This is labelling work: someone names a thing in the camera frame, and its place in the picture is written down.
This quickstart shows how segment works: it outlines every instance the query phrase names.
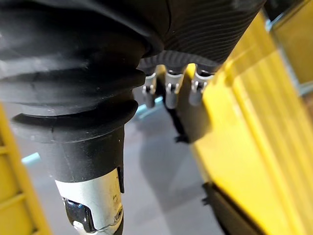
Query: grey floor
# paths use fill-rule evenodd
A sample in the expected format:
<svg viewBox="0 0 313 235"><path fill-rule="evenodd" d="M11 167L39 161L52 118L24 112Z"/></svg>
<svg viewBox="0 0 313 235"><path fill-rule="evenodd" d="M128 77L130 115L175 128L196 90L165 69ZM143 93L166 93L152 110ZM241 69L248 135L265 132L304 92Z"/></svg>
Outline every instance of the grey floor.
<svg viewBox="0 0 313 235"><path fill-rule="evenodd" d="M8 107L8 115L16 112ZM222 235L211 209L204 207L197 166L162 105L142 110L125 126L124 235ZM18 139L24 156L35 151ZM26 164L54 235L76 235L54 181L40 160Z"/></svg>

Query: yellow panel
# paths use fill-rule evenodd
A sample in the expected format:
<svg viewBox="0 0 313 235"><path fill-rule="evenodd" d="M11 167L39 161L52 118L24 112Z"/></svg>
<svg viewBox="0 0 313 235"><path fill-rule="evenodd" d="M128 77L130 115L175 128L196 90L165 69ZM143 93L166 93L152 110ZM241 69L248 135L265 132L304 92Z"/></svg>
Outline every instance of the yellow panel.
<svg viewBox="0 0 313 235"><path fill-rule="evenodd" d="M313 1L306 1L274 27L275 35L300 81L313 80Z"/></svg>
<svg viewBox="0 0 313 235"><path fill-rule="evenodd" d="M0 211L1 235L31 235L35 227L23 202Z"/></svg>
<svg viewBox="0 0 313 235"><path fill-rule="evenodd" d="M204 179L266 234L312 235L313 128L264 23L258 15L206 89L212 129L194 148Z"/></svg>
<svg viewBox="0 0 313 235"><path fill-rule="evenodd" d="M51 235L0 105L0 234Z"/></svg>
<svg viewBox="0 0 313 235"><path fill-rule="evenodd" d="M14 172L5 155L0 155L0 203L19 192Z"/></svg>

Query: yellow plastic housing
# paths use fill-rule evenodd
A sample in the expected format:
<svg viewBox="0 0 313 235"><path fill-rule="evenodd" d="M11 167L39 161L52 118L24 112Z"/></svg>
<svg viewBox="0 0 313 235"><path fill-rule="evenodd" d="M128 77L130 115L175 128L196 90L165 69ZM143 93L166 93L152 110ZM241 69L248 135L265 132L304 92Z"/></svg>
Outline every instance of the yellow plastic housing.
<svg viewBox="0 0 313 235"><path fill-rule="evenodd" d="M262 14L203 98L211 128L194 150L204 180L266 234L312 235L313 127Z"/></svg>
<svg viewBox="0 0 313 235"><path fill-rule="evenodd" d="M51 235L0 105L0 235Z"/></svg>

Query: metal connector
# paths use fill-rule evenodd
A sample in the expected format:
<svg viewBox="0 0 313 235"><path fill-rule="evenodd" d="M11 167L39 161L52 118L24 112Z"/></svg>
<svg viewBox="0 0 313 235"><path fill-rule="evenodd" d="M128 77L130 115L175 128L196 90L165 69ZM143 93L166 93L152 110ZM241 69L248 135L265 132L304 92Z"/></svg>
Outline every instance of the metal connector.
<svg viewBox="0 0 313 235"><path fill-rule="evenodd" d="M174 109L177 107L178 103L178 94L182 86L184 79L183 73L172 73L168 71L165 75L165 90L166 90L166 99L165 104L169 109Z"/></svg>
<svg viewBox="0 0 313 235"><path fill-rule="evenodd" d="M85 182L55 181L70 223L80 234L113 235L123 218L117 169Z"/></svg>
<svg viewBox="0 0 313 235"><path fill-rule="evenodd" d="M214 75L207 71L195 71L195 76L191 81L191 91L189 94L189 103L191 105L198 106L201 104L203 92L213 77Z"/></svg>
<svg viewBox="0 0 313 235"><path fill-rule="evenodd" d="M155 93L157 89L157 74L154 72L152 75L146 76L145 84L142 87L142 93L147 108L155 106Z"/></svg>

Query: yellow frame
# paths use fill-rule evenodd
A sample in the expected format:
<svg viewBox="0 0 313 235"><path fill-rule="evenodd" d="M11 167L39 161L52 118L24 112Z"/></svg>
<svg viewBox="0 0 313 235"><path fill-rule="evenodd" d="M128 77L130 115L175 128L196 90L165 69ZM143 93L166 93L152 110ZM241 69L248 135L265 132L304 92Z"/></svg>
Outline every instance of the yellow frame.
<svg viewBox="0 0 313 235"><path fill-rule="evenodd" d="M266 234L312 235L313 127L261 14L204 103L211 129L194 144L204 180Z"/></svg>

